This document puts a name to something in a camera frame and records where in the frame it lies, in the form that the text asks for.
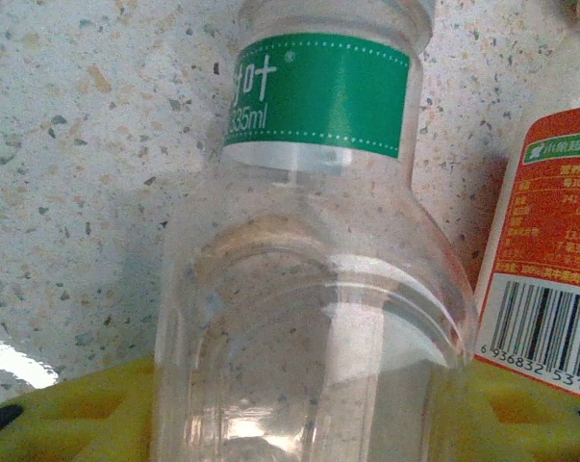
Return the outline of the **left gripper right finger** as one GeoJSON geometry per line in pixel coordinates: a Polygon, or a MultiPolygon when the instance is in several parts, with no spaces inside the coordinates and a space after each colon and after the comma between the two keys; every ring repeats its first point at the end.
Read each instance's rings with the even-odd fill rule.
{"type": "Polygon", "coordinates": [[[580,397],[474,361],[438,395],[433,462],[580,462],[580,397]]]}

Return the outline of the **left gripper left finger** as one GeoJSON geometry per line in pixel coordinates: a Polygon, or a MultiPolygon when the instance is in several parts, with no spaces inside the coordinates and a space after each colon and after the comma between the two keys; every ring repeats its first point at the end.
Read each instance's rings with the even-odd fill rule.
{"type": "Polygon", "coordinates": [[[151,357],[0,403],[0,462],[149,462],[151,357]]]}

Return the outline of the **clear bottle green band label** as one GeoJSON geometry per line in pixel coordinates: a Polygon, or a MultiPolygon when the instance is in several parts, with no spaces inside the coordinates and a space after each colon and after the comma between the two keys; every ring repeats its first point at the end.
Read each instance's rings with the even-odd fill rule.
{"type": "Polygon", "coordinates": [[[173,214],[151,462],[461,462],[477,310],[411,190],[436,0],[244,0],[173,214]]]}

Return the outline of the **orange juice bottle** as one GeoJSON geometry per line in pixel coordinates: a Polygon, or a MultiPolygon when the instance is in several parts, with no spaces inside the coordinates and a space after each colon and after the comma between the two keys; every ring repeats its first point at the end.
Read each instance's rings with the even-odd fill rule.
{"type": "Polygon", "coordinates": [[[511,186],[476,355],[580,397],[580,108],[530,126],[511,186]]]}

